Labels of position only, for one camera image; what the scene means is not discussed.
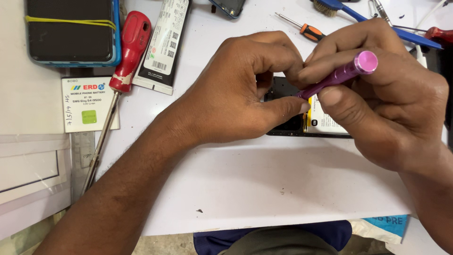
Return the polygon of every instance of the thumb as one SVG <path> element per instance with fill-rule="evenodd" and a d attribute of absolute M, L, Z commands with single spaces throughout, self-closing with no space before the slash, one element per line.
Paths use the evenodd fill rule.
<path fill-rule="evenodd" d="M 323 111 L 353 138 L 366 138 L 381 120 L 365 100 L 343 85 L 324 88 L 318 93 Z"/>
<path fill-rule="evenodd" d="M 265 109 L 265 118 L 268 120 L 269 130 L 287 122 L 298 114 L 306 113 L 311 107 L 306 100 L 292 96 L 264 102 L 262 106 Z"/>

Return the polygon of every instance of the red screwdriver handle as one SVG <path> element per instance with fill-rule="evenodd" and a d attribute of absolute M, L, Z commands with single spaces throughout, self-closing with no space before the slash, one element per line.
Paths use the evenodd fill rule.
<path fill-rule="evenodd" d="M 139 11 L 127 15 L 121 33 L 122 59 L 110 80 L 111 89 L 127 93 L 130 91 L 132 77 L 137 69 L 140 57 L 146 49 L 151 35 L 151 22 Z"/>
<path fill-rule="evenodd" d="M 442 38 L 450 43 L 453 43 L 453 30 L 442 30 L 437 27 L 432 27 L 426 31 L 425 38 Z"/>

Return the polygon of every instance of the red screwdriver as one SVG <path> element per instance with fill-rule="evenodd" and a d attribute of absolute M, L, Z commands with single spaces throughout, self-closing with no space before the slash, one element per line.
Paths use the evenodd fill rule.
<path fill-rule="evenodd" d="M 300 28 L 300 33 L 302 35 L 304 35 L 305 37 L 307 37 L 308 39 L 311 39 L 315 42 L 319 42 L 322 38 L 326 37 L 325 34 L 321 33 L 321 31 L 319 31 L 318 29 L 316 29 L 312 26 L 309 26 L 307 24 L 301 25 L 280 13 L 275 13 L 275 14 L 277 14 L 280 18 L 287 20 L 287 21 L 293 23 L 294 25 L 298 26 Z"/>
<path fill-rule="evenodd" d="M 121 33 L 121 63 L 116 67 L 115 74 L 110 80 L 109 86 L 113 89 L 113 99 L 107 113 L 104 127 L 102 128 L 101 137 L 97 143 L 94 157 L 90 162 L 88 176 L 83 185 L 82 195 L 91 187 L 96 173 L 96 168 L 99 165 L 99 155 L 102 145 L 106 138 L 107 132 L 116 111 L 116 105 L 120 95 L 130 91 L 132 77 L 140 62 L 140 57 L 148 45 L 149 36 L 151 35 L 151 22 L 148 17 L 141 12 L 132 11 L 127 15 L 123 31 Z"/>
<path fill-rule="evenodd" d="M 446 40 L 447 42 L 453 43 L 453 30 L 442 30 L 438 27 L 432 27 L 428 30 L 423 30 L 423 29 L 418 29 L 418 28 L 410 28 L 410 27 L 403 27 L 403 26 L 396 26 L 396 25 L 393 25 L 393 26 L 397 27 L 397 28 L 404 28 L 404 29 L 425 32 L 426 33 L 425 38 L 427 38 L 427 39 L 441 38 L 441 39 Z"/>

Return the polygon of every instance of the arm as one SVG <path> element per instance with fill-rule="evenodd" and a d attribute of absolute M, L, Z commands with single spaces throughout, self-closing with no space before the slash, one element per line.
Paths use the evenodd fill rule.
<path fill-rule="evenodd" d="M 424 174 L 400 176 L 423 226 L 440 247 L 453 254 L 453 155 L 444 145 L 439 159 Z"/>
<path fill-rule="evenodd" d="M 445 79 L 422 67 L 382 19 L 321 40 L 299 79 L 315 83 L 364 49 L 377 55 L 376 72 L 350 81 L 349 87 L 323 89 L 319 101 L 364 157 L 400 174 L 423 226 L 453 254 L 453 155 L 441 142 Z"/>
<path fill-rule="evenodd" d="M 297 83 L 302 65 L 283 32 L 227 39 L 191 88 L 156 117 L 34 254 L 131 254 L 162 186 L 188 150 L 259 137 L 308 111 L 297 97 L 260 102 L 272 72 Z"/>

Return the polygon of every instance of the barcode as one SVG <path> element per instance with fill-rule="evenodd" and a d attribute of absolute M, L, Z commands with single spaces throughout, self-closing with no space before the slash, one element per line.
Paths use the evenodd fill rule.
<path fill-rule="evenodd" d="M 154 61 L 153 60 L 153 64 L 152 64 L 154 67 L 157 67 L 159 69 L 163 69 L 164 71 L 167 69 L 167 65 L 161 63 L 161 62 L 157 62 L 157 61 Z"/>

